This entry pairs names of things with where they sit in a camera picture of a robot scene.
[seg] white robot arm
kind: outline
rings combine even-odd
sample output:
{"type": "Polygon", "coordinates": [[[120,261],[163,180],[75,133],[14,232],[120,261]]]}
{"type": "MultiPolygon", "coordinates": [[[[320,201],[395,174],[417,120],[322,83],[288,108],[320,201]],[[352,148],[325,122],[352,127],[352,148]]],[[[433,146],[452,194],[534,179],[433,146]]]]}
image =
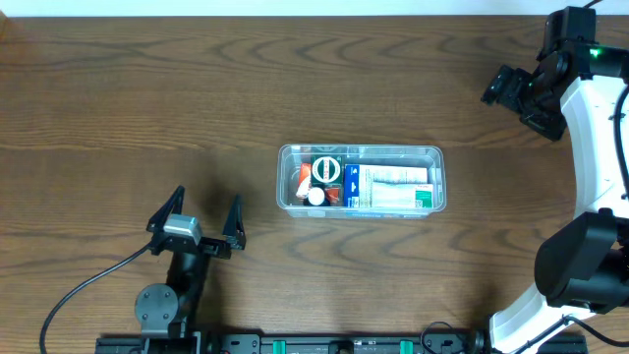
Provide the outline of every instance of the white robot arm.
{"type": "Polygon", "coordinates": [[[609,250],[620,240],[616,223],[629,218],[614,136],[626,137],[618,147],[627,154],[629,126],[617,117],[622,106],[616,107],[629,89],[629,56],[594,42],[595,25],[591,9],[569,7],[550,15],[534,74],[503,67],[483,98],[520,113],[523,123],[552,140],[560,139],[567,125],[577,181],[575,220],[541,247],[536,283],[491,317],[492,350],[537,353],[570,325],[566,317],[585,320],[629,303],[629,297],[623,298],[629,296],[627,264],[620,261],[627,256],[609,250]],[[617,272],[610,267],[618,267],[617,272]]]}

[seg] clear plastic container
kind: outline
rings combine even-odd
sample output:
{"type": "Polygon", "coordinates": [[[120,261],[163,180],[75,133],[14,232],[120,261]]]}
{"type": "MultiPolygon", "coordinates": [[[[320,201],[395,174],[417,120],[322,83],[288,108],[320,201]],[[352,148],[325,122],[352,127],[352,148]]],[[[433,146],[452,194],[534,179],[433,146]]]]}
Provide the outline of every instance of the clear plastic container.
{"type": "Polygon", "coordinates": [[[445,209],[443,154],[438,147],[430,146],[287,145],[279,151],[277,204],[293,217],[425,218],[445,209]],[[301,164],[326,155],[342,155],[343,164],[424,167],[428,170],[428,182],[433,184],[433,207],[347,207],[343,206],[342,197],[340,206],[304,206],[295,195],[301,164]]]}

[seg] wooden table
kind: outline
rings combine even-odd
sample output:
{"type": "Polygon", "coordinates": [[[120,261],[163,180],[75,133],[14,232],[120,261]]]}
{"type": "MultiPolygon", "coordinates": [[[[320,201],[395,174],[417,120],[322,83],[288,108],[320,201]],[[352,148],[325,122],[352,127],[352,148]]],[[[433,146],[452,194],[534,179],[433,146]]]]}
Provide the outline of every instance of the wooden table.
{"type": "MultiPolygon", "coordinates": [[[[622,18],[599,40],[629,46],[622,18]]],[[[0,44],[0,352],[34,353],[50,309],[149,239],[178,184],[208,236],[245,199],[247,250],[216,261],[208,324],[419,332],[481,324],[533,281],[572,218],[569,137],[480,103],[502,63],[534,69],[543,18],[14,19],[0,44]],[[275,202],[288,143],[436,145],[448,206],[427,220],[293,219],[275,202]]],[[[169,254],[72,299],[52,353],[137,333],[136,295],[169,254]]],[[[629,312],[590,321],[627,339],[629,312]]],[[[618,352],[589,337],[595,352],[618,352]]]]}

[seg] black cable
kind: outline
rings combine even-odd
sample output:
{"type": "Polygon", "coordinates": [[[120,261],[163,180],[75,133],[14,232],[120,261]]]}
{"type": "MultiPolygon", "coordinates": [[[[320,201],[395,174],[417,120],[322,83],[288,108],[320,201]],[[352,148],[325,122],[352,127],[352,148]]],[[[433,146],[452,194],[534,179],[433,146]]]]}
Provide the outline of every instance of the black cable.
{"type": "Polygon", "coordinates": [[[619,342],[617,340],[613,340],[610,339],[602,334],[600,334],[600,332],[598,332],[596,329],[590,327],[589,325],[587,325],[586,323],[584,323],[583,321],[574,318],[572,316],[566,316],[563,318],[566,321],[572,321],[573,323],[579,325],[582,329],[584,329],[585,331],[589,332],[591,335],[595,336],[596,338],[598,338],[601,342],[611,345],[611,346],[615,346],[618,348],[629,348],[629,341],[626,342],[619,342]]]}
{"type": "Polygon", "coordinates": [[[533,338],[532,340],[527,341],[527,343],[525,345],[523,345],[520,349],[518,349],[515,352],[515,354],[522,354],[522,353],[524,353],[525,350],[527,350],[527,349],[531,348],[532,346],[536,345],[541,340],[543,340],[546,337],[548,337],[549,335],[551,335],[554,331],[556,331],[559,328],[561,328],[563,325],[565,325],[565,320],[564,319],[559,320],[555,324],[551,325],[547,330],[545,330],[542,333],[540,333],[540,335],[538,335],[537,337],[533,338]]]}
{"type": "Polygon", "coordinates": [[[589,9],[595,5],[597,5],[599,2],[601,2],[602,0],[593,0],[591,2],[588,3],[588,5],[584,6],[584,8],[589,9]]]}
{"type": "Polygon", "coordinates": [[[450,325],[449,323],[444,322],[444,321],[435,321],[435,322],[433,322],[432,324],[429,324],[429,326],[428,326],[428,327],[426,327],[426,329],[424,329],[424,331],[423,331],[423,332],[422,332],[422,334],[420,335],[420,343],[422,344],[422,346],[424,347],[424,349],[426,349],[426,351],[427,351],[428,353],[430,353],[430,354],[436,354],[436,353],[435,353],[432,349],[430,349],[430,348],[426,345],[426,343],[424,342],[424,337],[425,337],[425,335],[426,335],[426,332],[428,332],[428,331],[430,330],[430,328],[431,328],[432,326],[434,326],[434,325],[445,325],[445,326],[447,326],[448,328],[450,328],[450,330],[452,330],[452,333],[453,333],[454,335],[456,335],[456,337],[457,337],[457,338],[459,338],[459,340],[463,343],[463,349],[462,349],[462,350],[460,350],[460,351],[458,351],[458,352],[456,352],[456,353],[452,353],[452,354],[460,354],[460,353],[465,352],[465,346],[466,346],[466,343],[467,343],[467,339],[466,339],[464,336],[462,336],[461,334],[457,333],[457,332],[454,330],[454,328],[452,327],[452,325],[450,325]]]}
{"type": "Polygon", "coordinates": [[[616,107],[613,112],[613,139],[616,145],[616,156],[618,157],[618,166],[620,167],[620,175],[622,176],[622,183],[625,186],[625,195],[623,199],[629,196],[629,171],[627,170],[627,160],[625,159],[625,152],[622,148],[622,135],[620,133],[620,120],[622,119],[622,106],[625,103],[625,99],[629,94],[629,85],[625,87],[620,96],[616,107]]]}
{"type": "Polygon", "coordinates": [[[52,322],[52,319],[55,317],[55,315],[57,314],[59,309],[61,309],[61,307],[64,306],[68,302],[68,300],[70,300],[70,298],[75,296],[75,294],[77,294],[79,291],[85,289],[86,286],[92,284],[93,282],[95,282],[96,280],[100,279],[101,277],[111,273],[114,270],[117,270],[117,269],[125,266],[126,264],[128,264],[132,260],[136,259],[139,255],[141,255],[144,252],[146,252],[146,250],[148,250],[148,244],[146,246],[142,247],[141,249],[139,249],[134,254],[130,255],[125,260],[119,262],[115,266],[110,267],[110,268],[100,272],[99,274],[91,277],[90,279],[82,282],[81,284],[79,284],[79,286],[77,286],[71,292],[69,292],[68,295],[64,296],[63,299],[61,299],[61,301],[59,301],[59,303],[52,309],[52,311],[50,311],[50,314],[48,314],[48,317],[46,318],[46,321],[44,321],[43,326],[41,327],[41,332],[39,333],[39,351],[41,352],[41,354],[46,354],[47,353],[46,352],[46,332],[48,331],[48,327],[50,326],[50,323],[52,322]]]}
{"type": "Polygon", "coordinates": [[[515,354],[522,354],[522,353],[524,353],[525,350],[531,348],[535,344],[539,343],[541,340],[546,339],[549,335],[551,335],[554,331],[560,329],[563,325],[566,325],[566,326],[570,325],[570,322],[573,322],[573,323],[579,325],[582,329],[584,329],[585,331],[589,332],[591,335],[595,336],[596,338],[598,338],[600,341],[602,341],[605,344],[608,344],[608,345],[611,345],[611,346],[615,346],[615,347],[619,347],[619,348],[629,348],[629,342],[620,342],[620,341],[616,341],[616,340],[610,339],[610,338],[602,335],[600,332],[598,332],[594,328],[590,327],[589,325],[587,325],[583,321],[581,321],[581,320],[579,320],[579,319],[577,319],[575,317],[572,317],[572,316],[564,316],[557,323],[553,324],[547,330],[542,332],[540,335],[538,335],[537,337],[533,338],[533,340],[528,341],[525,345],[523,345],[520,349],[518,349],[515,352],[515,354]]]}

